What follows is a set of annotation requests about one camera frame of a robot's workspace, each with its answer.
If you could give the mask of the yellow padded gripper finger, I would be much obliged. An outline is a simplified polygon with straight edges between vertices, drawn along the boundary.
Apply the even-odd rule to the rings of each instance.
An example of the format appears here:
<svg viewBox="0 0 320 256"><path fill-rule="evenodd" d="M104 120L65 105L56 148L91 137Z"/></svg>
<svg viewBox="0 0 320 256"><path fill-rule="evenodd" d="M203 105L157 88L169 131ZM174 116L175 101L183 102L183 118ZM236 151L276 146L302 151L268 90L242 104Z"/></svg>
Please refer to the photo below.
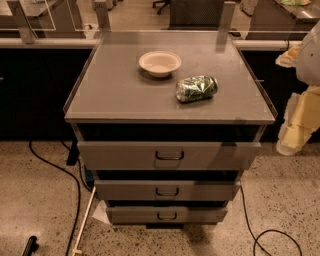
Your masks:
<svg viewBox="0 0 320 256"><path fill-rule="evenodd" d="M309 86L302 94L293 93L289 98L276 150L285 156L300 152L319 128L320 87Z"/></svg>

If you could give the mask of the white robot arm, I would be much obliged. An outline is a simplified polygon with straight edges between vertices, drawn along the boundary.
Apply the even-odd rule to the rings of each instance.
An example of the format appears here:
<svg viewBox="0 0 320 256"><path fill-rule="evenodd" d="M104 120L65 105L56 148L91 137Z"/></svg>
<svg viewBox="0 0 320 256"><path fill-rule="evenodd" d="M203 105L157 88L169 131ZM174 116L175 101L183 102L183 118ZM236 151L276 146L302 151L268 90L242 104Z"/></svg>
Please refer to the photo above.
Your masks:
<svg viewBox="0 0 320 256"><path fill-rule="evenodd" d="M302 42L276 59L283 67L295 67L296 76L308 88L292 93L284 112L276 150L291 156L302 150L312 134L320 128L320 22Z"/></svg>

